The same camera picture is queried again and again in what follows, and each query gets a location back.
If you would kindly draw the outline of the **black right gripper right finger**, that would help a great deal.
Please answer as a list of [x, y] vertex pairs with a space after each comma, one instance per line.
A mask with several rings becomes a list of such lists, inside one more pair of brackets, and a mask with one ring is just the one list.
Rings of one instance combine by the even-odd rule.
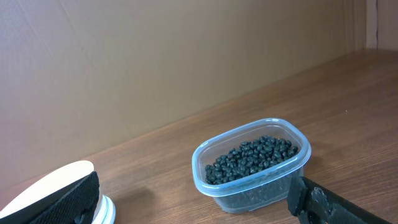
[[389, 224], [306, 177], [292, 178], [287, 204], [301, 224]]

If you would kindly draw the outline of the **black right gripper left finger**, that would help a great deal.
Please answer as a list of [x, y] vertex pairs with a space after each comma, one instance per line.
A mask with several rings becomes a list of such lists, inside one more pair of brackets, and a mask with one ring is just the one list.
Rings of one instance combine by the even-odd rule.
[[90, 224], [100, 194], [95, 171], [1, 218], [2, 224]]

